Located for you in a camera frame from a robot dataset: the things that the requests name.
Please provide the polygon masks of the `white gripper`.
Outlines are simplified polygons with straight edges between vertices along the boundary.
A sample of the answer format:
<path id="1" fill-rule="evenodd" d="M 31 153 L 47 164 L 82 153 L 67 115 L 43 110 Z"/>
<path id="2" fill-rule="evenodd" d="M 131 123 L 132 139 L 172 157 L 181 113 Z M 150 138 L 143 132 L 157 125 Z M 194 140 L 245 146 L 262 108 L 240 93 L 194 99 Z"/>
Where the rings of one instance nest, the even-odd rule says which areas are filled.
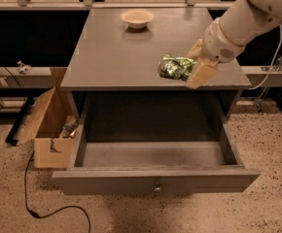
<path id="1" fill-rule="evenodd" d="M 243 46 L 234 44 L 225 36 L 220 19 L 216 18 L 205 30 L 202 40 L 198 39 L 187 54 L 188 58 L 197 62 L 186 81 L 186 87 L 199 88 L 216 75 L 218 62 L 231 62 L 244 50 Z"/>

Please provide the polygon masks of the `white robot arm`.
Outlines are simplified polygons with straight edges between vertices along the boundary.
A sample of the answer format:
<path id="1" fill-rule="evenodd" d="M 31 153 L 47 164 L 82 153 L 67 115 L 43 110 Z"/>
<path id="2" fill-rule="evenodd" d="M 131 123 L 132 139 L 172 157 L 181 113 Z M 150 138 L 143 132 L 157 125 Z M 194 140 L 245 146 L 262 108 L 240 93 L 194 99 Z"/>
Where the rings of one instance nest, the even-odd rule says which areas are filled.
<path id="1" fill-rule="evenodd" d="M 245 51 L 255 38 L 282 24 L 282 0 L 235 0 L 221 17 L 211 22 L 191 50 L 196 61 L 186 86 L 198 88 Z"/>

